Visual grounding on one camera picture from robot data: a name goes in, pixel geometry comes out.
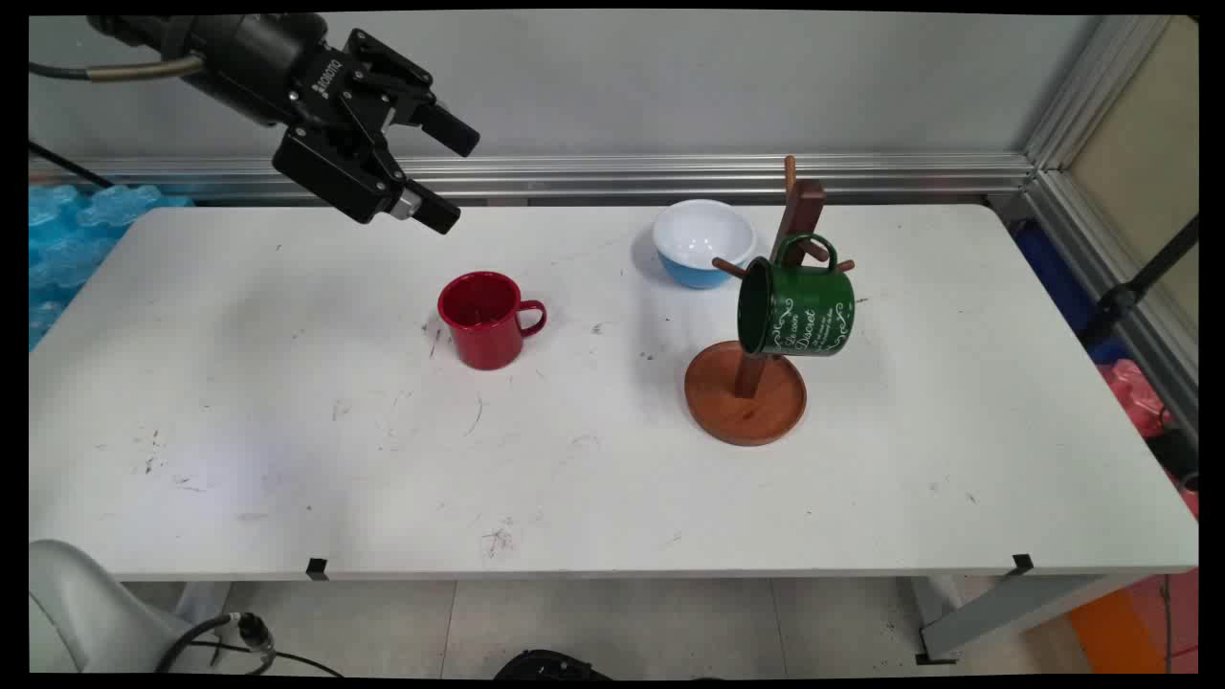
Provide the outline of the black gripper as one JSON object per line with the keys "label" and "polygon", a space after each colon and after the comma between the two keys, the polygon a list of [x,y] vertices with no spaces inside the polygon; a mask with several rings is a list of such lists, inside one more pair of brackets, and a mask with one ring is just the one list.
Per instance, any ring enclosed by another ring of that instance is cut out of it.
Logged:
{"label": "black gripper", "polygon": [[254,123],[283,123],[274,169],[345,217],[368,224],[390,215],[446,234],[462,210],[408,178],[385,137],[349,130],[342,105],[385,130],[388,101],[390,123],[419,128],[461,157],[477,150],[480,134],[439,101],[432,74],[410,58],[360,26],[341,45],[327,34],[320,13],[172,13],[160,54],[202,58],[187,85]]}

